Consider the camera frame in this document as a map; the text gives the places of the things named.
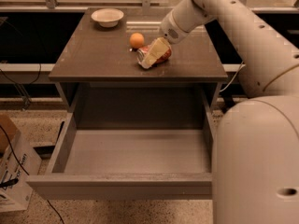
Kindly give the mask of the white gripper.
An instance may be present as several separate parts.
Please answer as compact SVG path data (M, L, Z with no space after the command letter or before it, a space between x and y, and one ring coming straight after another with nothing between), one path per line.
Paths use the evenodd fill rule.
M157 63L163 63L171 56L171 44L177 44L189 33L189 22L177 9L171 10L162 20L160 34L151 44L140 49L140 65L149 69Z

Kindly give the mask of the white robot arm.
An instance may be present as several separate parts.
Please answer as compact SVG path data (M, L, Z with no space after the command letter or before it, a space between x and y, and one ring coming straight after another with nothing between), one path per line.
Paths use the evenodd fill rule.
M182 0L160 34L177 43L216 19L242 58L248 96L212 148L214 224L299 224L298 49L239 0Z

